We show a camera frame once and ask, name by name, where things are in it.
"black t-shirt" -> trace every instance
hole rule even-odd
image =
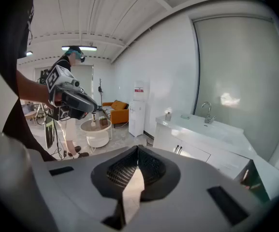
[[[67,56],[62,57],[56,64],[71,71],[71,65]]]
[[[33,0],[1,1],[7,9],[0,10],[0,75],[19,97],[16,80],[17,58],[28,44],[26,29],[28,21],[31,21]],[[3,133],[21,141],[26,148],[39,151],[44,161],[55,160],[32,135],[20,99],[8,115]]]

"cabinet door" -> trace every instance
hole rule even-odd
[[[241,164],[240,166],[235,166],[230,162],[226,162],[225,160],[221,160],[216,156],[211,155],[207,161],[208,164],[214,166],[218,169],[221,173],[225,174],[226,176],[230,177],[231,179],[235,179],[240,172],[244,169],[244,167],[249,162],[249,159],[241,157]]]
[[[171,135],[169,127],[157,124],[156,133],[153,141],[153,147],[174,152],[181,146],[181,140]]]
[[[210,154],[190,145],[185,142],[182,142],[182,151],[180,153],[181,156],[195,158],[202,161],[207,161],[210,157]]]

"ceiling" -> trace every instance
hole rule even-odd
[[[194,4],[190,1],[34,0],[33,40],[28,45],[33,55],[17,63],[56,59],[63,55],[63,45],[96,46],[97,51],[84,52],[87,58],[113,62],[141,33],[175,11]]]

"black slot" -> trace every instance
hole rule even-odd
[[[207,191],[231,225],[234,226],[248,217],[247,212],[222,187],[209,188]]]
[[[58,175],[58,174],[64,174],[64,173],[67,173],[67,172],[70,172],[70,171],[73,171],[73,168],[69,167],[69,166],[64,167],[64,168],[57,168],[57,169],[49,170],[49,172],[52,176],[55,176],[55,175]]]

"frosted glass door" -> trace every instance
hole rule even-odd
[[[244,129],[269,160],[279,142],[279,36],[269,21],[223,17],[195,22],[200,86],[195,114]]]
[[[92,97],[92,65],[75,65],[71,72],[87,95]]]

